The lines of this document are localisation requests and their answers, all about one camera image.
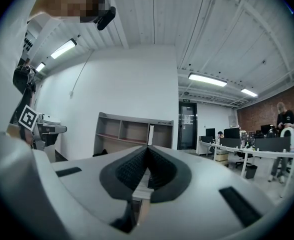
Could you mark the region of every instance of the desk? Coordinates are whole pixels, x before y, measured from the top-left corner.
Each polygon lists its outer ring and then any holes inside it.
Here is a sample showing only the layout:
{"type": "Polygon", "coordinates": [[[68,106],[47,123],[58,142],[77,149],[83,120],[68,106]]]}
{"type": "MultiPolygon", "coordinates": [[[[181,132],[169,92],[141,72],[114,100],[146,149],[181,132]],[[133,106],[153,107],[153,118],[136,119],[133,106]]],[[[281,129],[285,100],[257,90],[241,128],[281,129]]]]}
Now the desk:
{"type": "Polygon", "coordinates": [[[228,146],[222,146],[222,145],[218,145],[218,144],[214,144],[214,143],[207,143],[207,142],[199,142],[199,145],[203,145],[203,146],[207,146],[207,148],[209,147],[214,147],[215,148],[215,152],[213,155],[213,160],[216,161],[216,156],[217,156],[217,149],[221,149],[221,150],[226,150],[228,152],[242,152],[245,153],[245,157],[244,157],[244,161],[243,161],[243,166],[242,166],[242,170],[241,170],[241,177],[244,177],[245,174],[245,169],[246,169],[246,163],[247,163],[247,159],[248,159],[248,154],[252,154],[253,159],[255,157],[261,157],[261,158],[270,158],[270,159],[276,159],[277,157],[281,157],[281,158],[293,158],[292,159],[292,165],[291,165],[291,170],[288,176],[288,179],[286,181],[285,187],[282,191],[282,193],[280,194],[280,197],[282,198],[283,196],[285,196],[285,193],[287,191],[288,185],[291,181],[292,175],[293,175],[293,171],[294,171],[294,153],[293,152],[271,152],[271,151],[257,151],[257,150],[251,150],[249,148],[235,148],[235,147],[228,147],[228,146]]]}

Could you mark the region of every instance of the seated person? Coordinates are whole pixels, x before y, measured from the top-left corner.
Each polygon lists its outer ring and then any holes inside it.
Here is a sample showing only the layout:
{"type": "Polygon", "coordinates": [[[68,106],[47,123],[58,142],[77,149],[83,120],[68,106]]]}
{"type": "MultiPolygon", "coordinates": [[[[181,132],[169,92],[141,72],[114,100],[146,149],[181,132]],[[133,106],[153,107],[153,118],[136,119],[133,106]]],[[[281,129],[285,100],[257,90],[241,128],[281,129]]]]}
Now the seated person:
{"type": "MultiPolygon", "coordinates": [[[[277,117],[277,128],[279,129],[279,136],[280,136],[283,129],[288,127],[294,128],[294,113],[291,110],[287,110],[283,102],[279,102],[277,104],[277,109],[279,113],[277,117]]],[[[280,160],[281,160],[281,168],[280,168],[280,172],[278,173],[279,182],[280,183],[285,182],[284,173],[287,168],[288,157],[277,157],[277,159],[275,159],[275,161],[273,162],[271,175],[268,178],[269,182],[271,182],[276,176],[280,160]]]]}

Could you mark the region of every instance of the black rubber strip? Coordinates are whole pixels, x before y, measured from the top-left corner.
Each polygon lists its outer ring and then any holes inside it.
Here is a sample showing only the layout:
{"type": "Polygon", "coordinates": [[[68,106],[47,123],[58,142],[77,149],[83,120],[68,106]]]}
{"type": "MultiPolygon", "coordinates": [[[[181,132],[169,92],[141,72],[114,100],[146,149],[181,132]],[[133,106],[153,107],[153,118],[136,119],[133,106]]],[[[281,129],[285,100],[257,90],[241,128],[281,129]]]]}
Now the black rubber strip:
{"type": "Polygon", "coordinates": [[[67,175],[79,173],[81,171],[82,171],[82,169],[80,169],[79,167],[73,167],[73,168],[69,168],[69,169],[65,169],[65,170],[58,170],[58,171],[56,171],[56,174],[60,178],[60,177],[64,177],[67,175]]]}
{"type": "Polygon", "coordinates": [[[190,168],[181,160],[153,146],[142,146],[106,165],[100,172],[100,183],[112,198],[130,202],[147,168],[155,190],[150,203],[175,200],[192,179],[190,168]]]}
{"type": "Polygon", "coordinates": [[[233,187],[220,189],[219,192],[244,227],[250,226],[262,217],[233,187]]]}

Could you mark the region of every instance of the white wall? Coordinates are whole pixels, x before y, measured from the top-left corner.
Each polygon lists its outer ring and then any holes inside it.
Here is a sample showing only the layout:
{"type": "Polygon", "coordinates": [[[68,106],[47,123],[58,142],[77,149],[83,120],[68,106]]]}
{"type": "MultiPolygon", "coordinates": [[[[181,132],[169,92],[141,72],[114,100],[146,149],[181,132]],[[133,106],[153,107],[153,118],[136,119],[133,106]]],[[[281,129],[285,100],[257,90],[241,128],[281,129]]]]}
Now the white wall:
{"type": "Polygon", "coordinates": [[[238,124],[237,111],[228,107],[197,103],[197,115],[197,150],[199,136],[206,136],[206,128],[215,128],[216,135],[219,131],[224,132],[229,128],[229,116],[235,116],[238,124]]]}
{"type": "Polygon", "coordinates": [[[91,157],[99,112],[174,120],[172,147],[176,149],[179,101],[175,48],[147,45],[95,51],[70,97],[87,57],[56,69],[58,73],[42,83],[37,95],[36,110],[67,126],[56,150],[68,160],[91,157]]]}

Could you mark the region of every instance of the red brick wall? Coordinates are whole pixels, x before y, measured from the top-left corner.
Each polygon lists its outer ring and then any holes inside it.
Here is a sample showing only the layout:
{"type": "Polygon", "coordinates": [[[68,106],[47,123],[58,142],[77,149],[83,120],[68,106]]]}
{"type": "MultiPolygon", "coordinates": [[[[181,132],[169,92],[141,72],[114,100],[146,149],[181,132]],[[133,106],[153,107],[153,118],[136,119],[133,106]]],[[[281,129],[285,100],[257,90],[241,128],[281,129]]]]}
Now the red brick wall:
{"type": "Polygon", "coordinates": [[[286,109],[294,112],[294,86],[271,98],[259,103],[239,109],[238,123],[242,130],[247,132],[260,130],[262,125],[277,123],[277,103],[283,102],[286,109]]]}

